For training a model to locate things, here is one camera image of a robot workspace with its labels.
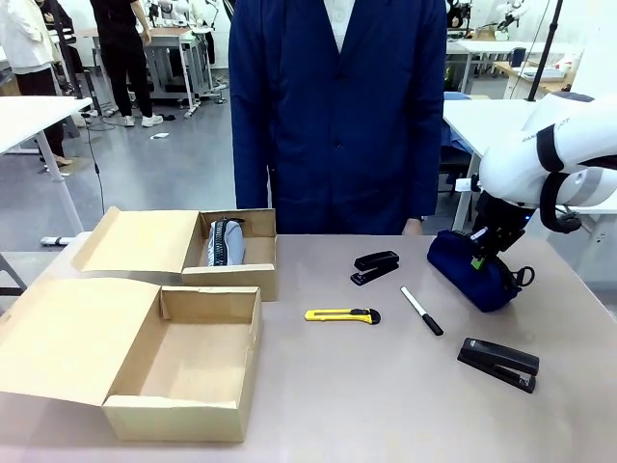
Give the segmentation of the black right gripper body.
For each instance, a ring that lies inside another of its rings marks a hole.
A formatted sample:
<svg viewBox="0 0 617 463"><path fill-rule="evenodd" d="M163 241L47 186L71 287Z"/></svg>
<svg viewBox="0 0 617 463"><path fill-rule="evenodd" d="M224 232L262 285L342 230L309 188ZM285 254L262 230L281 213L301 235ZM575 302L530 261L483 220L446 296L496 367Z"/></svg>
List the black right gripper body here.
<svg viewBox="0 0 617 463"><path fill-rule="evenodd" d="M483 191L476 204L471 241L476 255L497 255L524 234L526 209Z"/></svg>

